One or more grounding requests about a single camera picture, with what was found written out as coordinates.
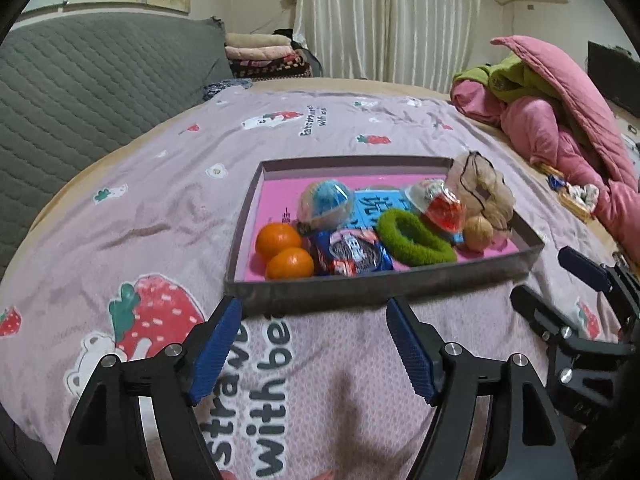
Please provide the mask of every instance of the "blue ball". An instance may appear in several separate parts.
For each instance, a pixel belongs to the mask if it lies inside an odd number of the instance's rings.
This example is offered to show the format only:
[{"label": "blue ball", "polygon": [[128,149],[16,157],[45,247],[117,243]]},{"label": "blue ball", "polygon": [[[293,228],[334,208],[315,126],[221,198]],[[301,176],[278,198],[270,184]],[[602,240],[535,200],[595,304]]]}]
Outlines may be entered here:
[{"label": "blue ball", "polygon": [[312,194],[314,216],[321,216],[351,199],[351,191],[337,180],[318,183]]}]

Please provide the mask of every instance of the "blue book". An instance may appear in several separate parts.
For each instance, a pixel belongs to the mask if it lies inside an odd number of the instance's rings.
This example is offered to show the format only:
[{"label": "blue book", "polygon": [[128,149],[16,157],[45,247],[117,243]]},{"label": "blue book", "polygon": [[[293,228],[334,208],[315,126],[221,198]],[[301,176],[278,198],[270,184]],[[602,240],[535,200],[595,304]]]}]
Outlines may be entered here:
[{"label": "blue book", "polygon": [[353,213],[346,226],[351,229],[374,228],[387,209],[411,211],[411,204],[399,189],[367,189],[354,193]]}]

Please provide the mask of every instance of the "stack of blankets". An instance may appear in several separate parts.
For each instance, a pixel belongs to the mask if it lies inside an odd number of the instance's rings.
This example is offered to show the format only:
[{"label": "stack of blankets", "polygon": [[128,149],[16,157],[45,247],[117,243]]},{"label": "stack of blankets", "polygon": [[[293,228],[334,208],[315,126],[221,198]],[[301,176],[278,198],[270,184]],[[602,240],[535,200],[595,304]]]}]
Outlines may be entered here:
[{"label": "stack of blankets", "polygon": [[235,78],[253,81],[312,77],[303,50],[293,50],[291,40],[277,34],[227,33],[226,58]]}]

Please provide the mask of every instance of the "pink paper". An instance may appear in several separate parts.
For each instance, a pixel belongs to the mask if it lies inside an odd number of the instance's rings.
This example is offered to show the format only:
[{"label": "pink paper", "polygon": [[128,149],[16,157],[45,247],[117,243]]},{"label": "pink paper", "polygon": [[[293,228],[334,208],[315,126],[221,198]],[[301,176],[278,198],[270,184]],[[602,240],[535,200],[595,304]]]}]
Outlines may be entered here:
[{"label": "pink paper", "polygon": [[[376,186],[405,188],[422,180],[424,178],[444,178],[445,175],[424,175],[424,174],[390,174],[390,175],[347,175],[347,176],[331,176],[340,182],[346,184],[351,189],[375,189]],[[263,282],[264,281],[264,262],[255,253],[255,239],[258,232],[265,225],[272,222],[291,222],[296,221],[296,213],[298,211],[298,199],[305,187],[312,182],[323,180],[321,176],[313,178],[283,178],[279,180],[266,180],[262,184],[260,198],[258,199],[258,210],[255,218],[254,230],[251,238],[251,248],[247,259],[247,266],[244,272],[244,280],[246,282]],[[508,240],[507,245],[500,251],[487,249],[484,254],[471,253],[464,249],[455,248],[456,256],[459,262],[469,260],[492,258],[495,256],[504,256],[505,254],[517,253],[518,248]],[[408,270],[409,267],[394,261],[395,270]]]}]

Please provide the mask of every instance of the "white curtain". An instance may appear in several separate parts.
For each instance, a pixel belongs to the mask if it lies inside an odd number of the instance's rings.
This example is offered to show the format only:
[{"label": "white curtain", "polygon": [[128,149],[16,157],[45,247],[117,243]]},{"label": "white curtain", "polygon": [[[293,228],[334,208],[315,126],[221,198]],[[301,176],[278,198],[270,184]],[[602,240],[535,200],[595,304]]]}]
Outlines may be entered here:
[{"label": "white curtain", "polygon": [[298,0],[294,38],[328,77],[448,92],[471,54],[480,0]]}]

